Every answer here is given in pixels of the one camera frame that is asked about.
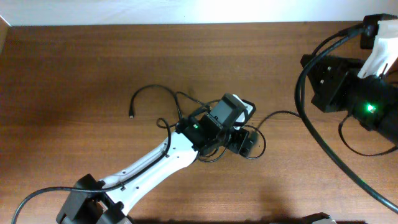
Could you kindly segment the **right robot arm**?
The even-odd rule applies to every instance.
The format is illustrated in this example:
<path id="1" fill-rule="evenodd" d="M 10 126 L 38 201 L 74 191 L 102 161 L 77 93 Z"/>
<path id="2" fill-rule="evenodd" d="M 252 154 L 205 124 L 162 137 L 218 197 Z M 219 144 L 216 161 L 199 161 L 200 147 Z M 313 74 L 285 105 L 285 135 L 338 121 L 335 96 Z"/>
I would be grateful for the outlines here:
<path id="1" fill-rule="evenodd" d="M 323 57 L 308 73 L 312 104 L 324 113 L 347 111 L 368 131 L 397 144 L 397 88 L 370 75 L 359 78 L 364 60 Z"/>

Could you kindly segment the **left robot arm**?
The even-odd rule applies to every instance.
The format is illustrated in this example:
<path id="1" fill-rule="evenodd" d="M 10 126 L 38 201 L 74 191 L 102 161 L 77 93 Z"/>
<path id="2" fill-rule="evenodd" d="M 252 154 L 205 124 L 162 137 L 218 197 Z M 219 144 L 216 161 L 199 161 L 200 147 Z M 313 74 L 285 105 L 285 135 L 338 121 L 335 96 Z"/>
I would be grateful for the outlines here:
<path id="1" fill-rule="evenodd" d="M 176 171 L 217 147 L 232 146 L 239 151 L 246 134 L 243 126 L 254 114 L 254 103 L 226 93 L 214 106 L 203 105 L 182 118 L 174 131 L 154 150 L 129 167 L 95 180 L 82 177 L 59 211 L 57 223 L 130 223 L 135 204 Z"/>

